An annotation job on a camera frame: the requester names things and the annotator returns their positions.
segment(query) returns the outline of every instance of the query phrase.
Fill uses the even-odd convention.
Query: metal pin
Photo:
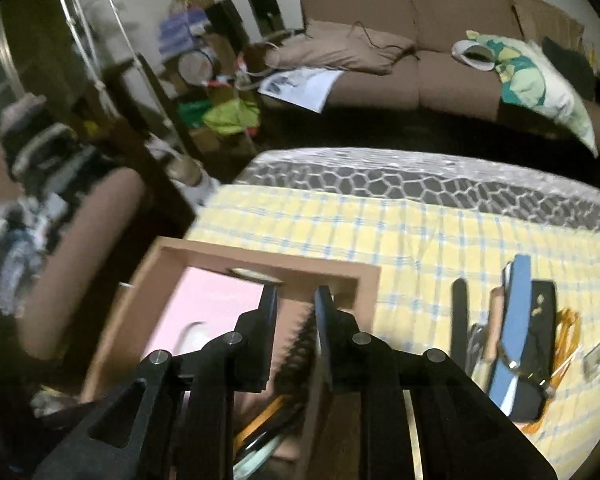
[[[366,332],[357,332],[351,337],[351,340],[356,345],[364,346],[371,343],[371,336]]]
[[[425,352],[427,359],[432,363],[441,363],[446,359],[446,354],[437,348],[431,348]]]
[[[242,341],[242,334],[240,332],[227,332],[222,336],[222,340],[228,345],[237,345]]]
[[[149,361],[154,365],[161,365],[169,358],[169,353],[166,350],[154,350],[149,354]]]

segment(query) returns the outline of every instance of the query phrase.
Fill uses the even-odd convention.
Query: clothes pile
[[[56,123],[45,99],[28,94],[2,114],[0,143],[23,196],[0,204],[0,311],[19,313],[91,187],[116,167]]]

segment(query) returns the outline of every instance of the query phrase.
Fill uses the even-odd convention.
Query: yellow plaid bedsheet
[[[553,280],[558,308],[582,316],[582,351],[530,439],[568,478],[600,439],[600,375],[582,355],[600,341],[600,234],[426,205],[276,187],[225,186],[187,235],[227,246],[381,267],[374,335],[394,348],[449,350],[451,284],[468,282],[470,324],[486,322],[490,290],[517,253]]]

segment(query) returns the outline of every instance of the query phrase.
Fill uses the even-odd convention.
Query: speaker
[[[240,13],[231,0],[219,0],[211,7],[207,7],[205,13],[214,32],[229,40],[236,55],[249,44],[249,37],[242,25]]]
[[[285,29],[277,0],[248,0],[258,29],[264,38]]]

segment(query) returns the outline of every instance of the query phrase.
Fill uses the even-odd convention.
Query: brown couch
[[[530,132],[574,143],[569,132],[541,116],[503,104],[495,72],[480,72],[457,62],[450,54],[456,41],[466,39],[467,30],[519,40],[548,36],[566,48],[574,48],[583,27],[561,10],[541,0],[301,0],[301,5],[305,20],[362,22],[365,27],[416,41],[416,51],[398,60],[389,75],[343,74],[333,86],[323,114],[335,113],[340,120],[353,110],[398,112],[409,118],[411,126],[423,117],[429,125],[439,124],[441,118],[457,125],[457,118],[462,117],[474,120],[472,124],[478,121],[504,126],[497,130],[501,132]],[[295,108],[271,98],[263,97],[262,101],[265,124],[270,115],[280,117],[283,110]],[[586,106],[600,151],[600,106],[595,102],[586,102]],[[307,121],[316,120],[304,116]],[[386,128],[402,129],[400,124],[404,122],[384,122]],[[444,150],[444,146],[434,148]],[[587,156],[586,152],[582,150],[580,156]]]

